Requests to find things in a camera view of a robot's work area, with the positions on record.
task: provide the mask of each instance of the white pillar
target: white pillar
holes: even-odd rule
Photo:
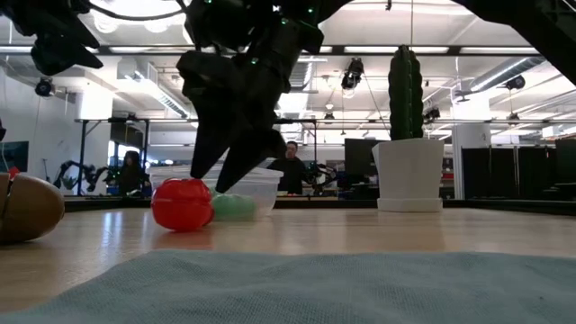
[[[79,119],[108,119],[112,117],[113,94],[99,86],[77,94]],[[96,168],[108,166],[108,142],[110,141],[110,123],[102,122],[96,126],[95,122],[88,123],[85,138],[84,164],[94,165]],[[106,184],[101,180],[91,194],[106,194]]]
[[[490,98],[485,94],[467,96],[470,101],[454,103],[452,116],[457,120],[486,121],[490,116]],[[490,125],[460,124],[452,129],[452,146],[454,149],[454,195],[455,199],[464,199],[464,170],[462,149],[487,148],[491,144]]]

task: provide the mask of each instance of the white flower pot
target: white flower pot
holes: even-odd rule
[[[380,143],[372,149],[378,168],[383,212],[440,212],[444,142],[404,139]]]

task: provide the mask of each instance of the black shirt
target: black shirt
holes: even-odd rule
[[[268,168],[284,172],[284,176],[278,184],[278,191],[286,191],[288,194],[302,194],[302,181],[305,178],[306,166],[299,158],[278,158]]]

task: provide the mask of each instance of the potted plant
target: potted plant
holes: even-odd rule
[[[394,53],[388,80],[391,141],[373,148],[380,185],[378,209],[439,212],[444,142],[422,138],[422,75],[408,46]]]

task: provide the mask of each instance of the computer monitor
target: computer monitor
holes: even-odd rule
[[[556,182],[576,183],[576,139],[556,141]]]
[[[28,172],[28,141],[2,142],[0,173],[16,168],[19,172]]]
[[[344,158],[349,176],[374,176],[378,174],[372,148],[382,143],[378,139],[345,139]]]

